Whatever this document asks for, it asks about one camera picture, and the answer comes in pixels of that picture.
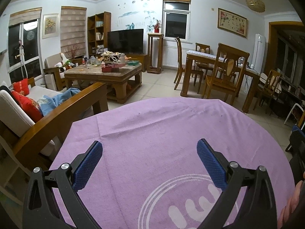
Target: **flat screen tv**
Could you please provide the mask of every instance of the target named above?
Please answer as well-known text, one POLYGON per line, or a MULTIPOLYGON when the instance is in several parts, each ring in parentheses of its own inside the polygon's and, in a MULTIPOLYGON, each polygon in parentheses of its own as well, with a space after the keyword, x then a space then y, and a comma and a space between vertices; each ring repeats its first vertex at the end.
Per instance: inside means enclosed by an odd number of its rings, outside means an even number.
POLYGON ((108 32, 108 50, 121 53, 143 53, 144 29, 108 32))

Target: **sunflower painting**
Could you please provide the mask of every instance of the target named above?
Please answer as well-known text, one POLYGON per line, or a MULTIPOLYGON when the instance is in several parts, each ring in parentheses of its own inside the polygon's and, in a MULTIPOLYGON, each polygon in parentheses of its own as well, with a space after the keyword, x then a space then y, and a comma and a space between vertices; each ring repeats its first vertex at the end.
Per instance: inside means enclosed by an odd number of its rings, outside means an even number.
POLYGON ((44 15, 42 38, 56 37, 58 35, 58 14, 44 15))
POLYGON ((247 18, 229 12, 227 10, 218 9, 218 28, 232 33, 236 33, 246 38, 247 35, 247 18))

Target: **gold pendant light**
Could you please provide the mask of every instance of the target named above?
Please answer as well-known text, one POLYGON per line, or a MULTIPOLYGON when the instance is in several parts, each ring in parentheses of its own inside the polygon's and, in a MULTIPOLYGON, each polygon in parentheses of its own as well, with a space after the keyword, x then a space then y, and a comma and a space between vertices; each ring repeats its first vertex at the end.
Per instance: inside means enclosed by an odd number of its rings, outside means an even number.
POLYGON ((249 9, 263 13, 265 12, 265 3, 262 0, 246 0, 249 9))

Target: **wall mural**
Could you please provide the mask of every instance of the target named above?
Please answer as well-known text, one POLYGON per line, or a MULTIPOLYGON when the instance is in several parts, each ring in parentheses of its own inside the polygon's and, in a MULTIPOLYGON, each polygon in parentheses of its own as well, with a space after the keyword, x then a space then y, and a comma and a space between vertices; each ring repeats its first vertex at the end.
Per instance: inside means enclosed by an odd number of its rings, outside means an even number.
POLYGON ((117 30, 143 28, 147 33, 154 32, 153 26, 162 17, 162 13, 158 15, 153 10, 156 7, 160 7, 158 10, 162 11, 162 0, 130 0, 118 4, 117 30))

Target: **metal screw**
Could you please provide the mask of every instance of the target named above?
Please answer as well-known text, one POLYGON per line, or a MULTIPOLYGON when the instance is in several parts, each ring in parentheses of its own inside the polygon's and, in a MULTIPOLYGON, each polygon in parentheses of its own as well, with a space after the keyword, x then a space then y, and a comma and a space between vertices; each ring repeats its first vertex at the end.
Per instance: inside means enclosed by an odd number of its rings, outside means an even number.
POLYGON ((62 165, 61 165, 61 168, 62 168, 62 169, 68 169, 68 168, 69 168, 69 164, 62 164, 62 165))
POLYGON ((231 162, 230 163, 230 166, 232 167, 232 168, 237 168, 238 167, 238 163, 236 163, 236 162, 231 162))
POLYGON ((261 165, 261 166, 259 167, 259 169, 260 169, 260 171, 266 171, 266 167, 263 166, 263 165, 261 165))
POLYGON ((40 171, 40 168, 39 168, 39 167, 36 167, 33 171, 34 171, 34 173, 37 173, 37 172, 40 171))

